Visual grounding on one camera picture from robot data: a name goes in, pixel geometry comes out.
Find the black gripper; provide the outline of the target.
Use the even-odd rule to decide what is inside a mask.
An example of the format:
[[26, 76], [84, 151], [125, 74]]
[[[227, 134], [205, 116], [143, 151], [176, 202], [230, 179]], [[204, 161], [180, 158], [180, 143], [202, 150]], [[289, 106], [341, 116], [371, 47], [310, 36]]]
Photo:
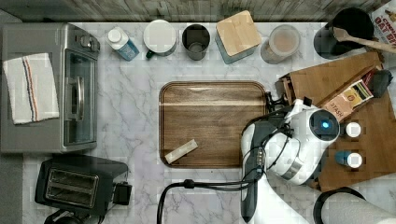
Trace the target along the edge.
[[279, 99], [274, 100], [272, 97], [272, 93], [268, 91], [267, 93], [265, 93], [265, 98], [266, 98], [266, 108], [270, 113], [276, 112], [278, 110], [281, 111], [292, 110], [292, 105], [289, 103], [289, 98], [286, 96], [285, 93], [282, 93]]

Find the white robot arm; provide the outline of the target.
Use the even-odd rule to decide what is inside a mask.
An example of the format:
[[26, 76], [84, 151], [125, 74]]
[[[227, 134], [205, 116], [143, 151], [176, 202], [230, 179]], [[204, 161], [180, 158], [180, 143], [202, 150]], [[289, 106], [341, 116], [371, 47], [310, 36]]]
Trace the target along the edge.
[[337, 118], [304, 97], [290, 106], [250, 121], [242, 131], [242, 177], [252, 180], [241, 191], [246, 224], [308, 224], [270, 186], [267, 175], [294, 185], [310, 180], [329, 145], [340, 134]]

